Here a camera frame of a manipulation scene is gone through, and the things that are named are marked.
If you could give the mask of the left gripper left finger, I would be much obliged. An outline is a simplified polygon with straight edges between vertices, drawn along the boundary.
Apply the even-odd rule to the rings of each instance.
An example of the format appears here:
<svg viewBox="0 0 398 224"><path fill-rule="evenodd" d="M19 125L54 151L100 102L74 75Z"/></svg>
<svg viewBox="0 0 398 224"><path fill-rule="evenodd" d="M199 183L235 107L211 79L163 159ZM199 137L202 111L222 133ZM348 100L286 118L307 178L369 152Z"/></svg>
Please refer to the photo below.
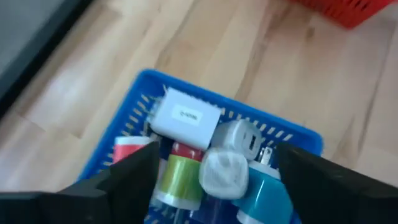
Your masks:
<svg viewBox="0 0 398 224"><path fill-rule="evenodd" d="M143 224L158 170L152 142L58 192L0 192L0 224Z"/></svg>

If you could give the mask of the green wall charger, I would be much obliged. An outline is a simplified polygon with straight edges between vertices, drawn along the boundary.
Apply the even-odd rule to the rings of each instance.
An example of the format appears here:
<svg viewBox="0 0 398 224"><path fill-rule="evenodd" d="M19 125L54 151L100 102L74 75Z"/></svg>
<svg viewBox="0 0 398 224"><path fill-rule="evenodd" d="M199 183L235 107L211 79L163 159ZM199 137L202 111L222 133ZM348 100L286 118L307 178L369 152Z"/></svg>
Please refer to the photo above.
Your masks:
<svg viewBox="0 0 398 224"><path fill-rule="evenodd" d="M198 180L200 165L187 157L169 156L155 198L175 208L198 210L203 196Z"/></svg>

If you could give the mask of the white cube wall charger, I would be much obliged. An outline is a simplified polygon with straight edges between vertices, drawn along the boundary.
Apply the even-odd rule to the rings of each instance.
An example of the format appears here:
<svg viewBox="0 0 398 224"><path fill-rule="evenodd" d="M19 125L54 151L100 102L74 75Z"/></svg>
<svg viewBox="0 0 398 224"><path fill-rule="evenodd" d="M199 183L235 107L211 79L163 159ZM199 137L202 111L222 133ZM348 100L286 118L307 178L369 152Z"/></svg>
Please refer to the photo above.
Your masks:
<svg viewBox="0 0 398 224"><path fill-rule="evenodd" d="M205 151L220 116L221 110L217 106L169 88L149 124L159 135Z"/></svg>

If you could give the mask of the purple wall charger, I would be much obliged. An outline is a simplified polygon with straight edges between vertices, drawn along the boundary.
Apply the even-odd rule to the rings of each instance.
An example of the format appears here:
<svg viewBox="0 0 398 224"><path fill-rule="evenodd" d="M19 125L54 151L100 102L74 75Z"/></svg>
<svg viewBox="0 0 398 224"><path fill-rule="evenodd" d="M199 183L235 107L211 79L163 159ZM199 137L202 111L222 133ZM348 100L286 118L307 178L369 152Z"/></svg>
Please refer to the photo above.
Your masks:
<svg viewBox="0 0 398 224"><path fill-rule="evenodd" d="M205 196L189 217L197 224L237 224L233 200L248 188L249 166L240 152L220 147L207 150L201 162L199 183Z"/></svg>

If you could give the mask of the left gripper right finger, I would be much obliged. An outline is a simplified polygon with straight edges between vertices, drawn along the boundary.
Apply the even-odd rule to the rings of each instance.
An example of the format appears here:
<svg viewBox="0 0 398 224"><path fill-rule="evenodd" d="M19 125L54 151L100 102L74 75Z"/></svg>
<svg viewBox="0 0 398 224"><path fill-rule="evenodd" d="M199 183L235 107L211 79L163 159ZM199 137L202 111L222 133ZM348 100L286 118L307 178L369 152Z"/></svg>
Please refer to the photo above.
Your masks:
<svg viewBox="0 0 398 224"><path fill-rule="evenodd" d="M398 224L398 187L287 143L276 158L302 224Z"/></svg>

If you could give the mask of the red plastic basket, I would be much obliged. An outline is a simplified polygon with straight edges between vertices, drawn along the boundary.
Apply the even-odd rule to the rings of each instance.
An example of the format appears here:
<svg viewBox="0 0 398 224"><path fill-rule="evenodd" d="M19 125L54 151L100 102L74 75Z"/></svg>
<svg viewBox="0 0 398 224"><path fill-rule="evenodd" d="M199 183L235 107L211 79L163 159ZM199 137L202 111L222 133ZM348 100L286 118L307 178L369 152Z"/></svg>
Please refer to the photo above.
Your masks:
<svg viewBox="0 0 398 224"><path fill-rule="evenodd" d="M291 0L353 29L398 0Z"/></svg>

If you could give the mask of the blue plastic basket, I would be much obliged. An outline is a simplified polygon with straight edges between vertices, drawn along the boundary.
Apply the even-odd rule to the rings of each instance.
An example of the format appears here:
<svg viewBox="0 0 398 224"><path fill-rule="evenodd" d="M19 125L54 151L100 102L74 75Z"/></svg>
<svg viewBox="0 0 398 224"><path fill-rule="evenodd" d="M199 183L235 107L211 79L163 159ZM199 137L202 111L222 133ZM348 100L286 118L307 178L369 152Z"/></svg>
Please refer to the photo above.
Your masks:
<svg viewBox="0 0 398 224"><path fill-rule="evenodd" d="M88 179L109 168L116 137L149 136L153 133L149 129L144 110L153 106L154 97L164 96L168 88L179 90L221 108L221 122L239 119L252 122L261 130L262 147L276 147L280 142L287 142L318 156L322 153L323 140L315 131L157 70L147 69L141 71L131 85L113 120L99 140L93 155L80 174L81 179Z"/></svg>

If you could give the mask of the teal wall charger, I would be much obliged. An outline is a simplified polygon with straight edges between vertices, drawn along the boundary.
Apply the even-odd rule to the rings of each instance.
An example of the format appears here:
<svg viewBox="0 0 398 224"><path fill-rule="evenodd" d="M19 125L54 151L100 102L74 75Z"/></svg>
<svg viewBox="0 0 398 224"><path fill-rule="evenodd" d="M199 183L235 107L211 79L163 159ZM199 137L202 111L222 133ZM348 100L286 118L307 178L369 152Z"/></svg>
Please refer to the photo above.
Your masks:
<svg viewBox="0 0 398 224"><path fill-rule="evenodd" d="M248 188L233 200L241 224L290 224L293 205L277 169L270 165L273 149L261 149L258 161L249 162Z"/></svg>

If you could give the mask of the black aluminium rig frame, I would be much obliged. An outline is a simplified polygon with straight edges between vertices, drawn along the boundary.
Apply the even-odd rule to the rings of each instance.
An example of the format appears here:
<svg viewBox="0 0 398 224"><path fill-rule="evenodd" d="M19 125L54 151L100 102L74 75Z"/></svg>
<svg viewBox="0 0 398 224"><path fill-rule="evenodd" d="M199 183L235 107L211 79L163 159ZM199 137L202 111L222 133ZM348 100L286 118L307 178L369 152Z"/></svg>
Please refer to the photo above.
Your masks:
<svg viewBox="0 0 398 224"><path fill-rule="evenodd" d="M94 0L0 0L0 119Z"/></svg>

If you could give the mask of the silver white wall charger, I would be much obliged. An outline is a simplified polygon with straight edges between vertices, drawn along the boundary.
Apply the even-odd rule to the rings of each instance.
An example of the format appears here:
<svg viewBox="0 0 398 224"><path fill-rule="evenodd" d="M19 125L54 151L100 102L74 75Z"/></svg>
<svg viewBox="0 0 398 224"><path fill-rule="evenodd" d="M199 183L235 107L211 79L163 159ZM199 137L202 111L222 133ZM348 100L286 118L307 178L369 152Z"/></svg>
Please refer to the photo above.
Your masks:
<svg viewBox="0 0 398 224"><path fill-rule="evenodd" d="M211 147L223 147L242 153L253 161L261 148L261 132L245 119L219 124L211 139Z"/></svg>

